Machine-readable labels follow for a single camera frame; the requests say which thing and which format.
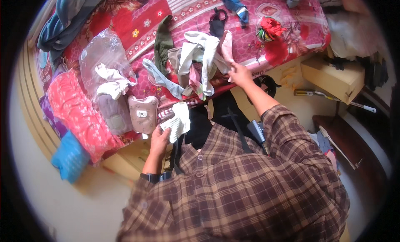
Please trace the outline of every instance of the hand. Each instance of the hand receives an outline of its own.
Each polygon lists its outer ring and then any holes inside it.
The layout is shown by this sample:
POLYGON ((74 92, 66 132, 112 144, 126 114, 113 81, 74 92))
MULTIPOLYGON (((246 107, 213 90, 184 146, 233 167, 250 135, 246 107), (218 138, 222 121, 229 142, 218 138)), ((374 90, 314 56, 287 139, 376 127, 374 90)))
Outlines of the hand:
POLYGON ((232 63, 231 66, 232 68, 228 72, 228 75, 232 77, 236 85, 243 89, 247 85, 254 84, 251 77, 251 71, 249 69, 238 63, 232 63))
POLYGON ((169 144, 168 137, 171 133, 171 128, 162 130, 160 125, 157 125, 151 137, 150 154, 149 157, 162 158, 169 144))

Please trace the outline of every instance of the plaid shirt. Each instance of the plaid shirt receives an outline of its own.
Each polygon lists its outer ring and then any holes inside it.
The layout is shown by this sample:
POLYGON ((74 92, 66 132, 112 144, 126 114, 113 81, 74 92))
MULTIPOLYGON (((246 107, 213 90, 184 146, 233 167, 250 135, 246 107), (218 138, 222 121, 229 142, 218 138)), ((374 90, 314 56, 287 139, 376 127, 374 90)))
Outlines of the plaid shirt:
POLYGON ((269 156, 215 124, 200 153, 182 146, 184 174, 139 179, 117 241, 339 241, 350 201, 331 162, 284 106, 262 121, 269 156))

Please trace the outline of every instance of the black watch strap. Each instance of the black watch strap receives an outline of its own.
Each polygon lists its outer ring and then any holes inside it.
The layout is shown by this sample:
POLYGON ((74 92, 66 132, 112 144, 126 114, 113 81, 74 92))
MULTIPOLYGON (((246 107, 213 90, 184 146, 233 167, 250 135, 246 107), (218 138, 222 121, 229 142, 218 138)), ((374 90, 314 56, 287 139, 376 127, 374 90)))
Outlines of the black watch strap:
POLYGON ((159 175, 154 175, 154 174, 140 174, 140 177, 149 181, 150 183, 156 184, 160 181, 160 176, 159 175))

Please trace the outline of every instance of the pink pillow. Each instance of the pink pillow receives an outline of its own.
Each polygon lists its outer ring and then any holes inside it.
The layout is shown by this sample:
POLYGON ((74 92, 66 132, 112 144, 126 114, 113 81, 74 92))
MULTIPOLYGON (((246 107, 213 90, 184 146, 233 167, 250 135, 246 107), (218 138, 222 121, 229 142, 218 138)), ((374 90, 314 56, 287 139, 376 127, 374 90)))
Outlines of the pink pillow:
POLYGON ((54 115, 71 130, 93 163, 98 162, 104 152, 124 145, 110 132, 101 114, 93 109, 73 69, 58 75, 47 93, 54 115))

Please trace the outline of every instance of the pink bedspread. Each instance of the pink bedspread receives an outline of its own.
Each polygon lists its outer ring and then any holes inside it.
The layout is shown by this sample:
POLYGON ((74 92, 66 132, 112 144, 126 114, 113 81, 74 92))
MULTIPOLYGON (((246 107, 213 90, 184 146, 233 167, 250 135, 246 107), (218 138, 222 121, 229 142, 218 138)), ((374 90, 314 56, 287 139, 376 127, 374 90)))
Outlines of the pink bedspread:
MULTIPOLYGON (((78 69, 78 57, 88 42, 100 31, 111 28, 120 37, 127 59, 138 75, 138 84, 131 87, 128 95, 139 99, 156 96, 160 100, 158 111, 161 112, 179 100, 155 83, 143 68, 142 61, 144 58, 153 59, 158 24, 169 14, 173 15, 170 30, 174 45, 181 47, 186 31, 209 33, 208 22, 214 7, 226 10, 228 20, 225 29, 233 34, 233 57, 236 62, 251 69, 254 76, 309 52, 323 50, 330 42, 328 24, 318 0, 301 0, 293 9, 287 7, 286 0, 241 2, 249 11, 249 24, 245 29, 241 28, 238 17, 227 10, 221 0, 106 0, 95 9, 81 33, 67 47, 64 58, 68 68, 78 69), (263 16, 273 17, 286 27, 281 38, 269 43, 258 40, 256 29, 263 16)), ((167 68, 171 71, 170 80, 177 83, 169 62, 167 68)), ((52 77, 49 63, 41 70, 41 77, 46 91, 52 77)), ((217 72, 210 81, 215 88, 215 96, 235 86, 227 79, 227 76, 217 72)), ((197 102, 202 102, 195 94, 183 98, 184 101, 197 99, 197 102)), ((135 138, 136 135, 131 135, 122 139, 128 143, 135 138)))

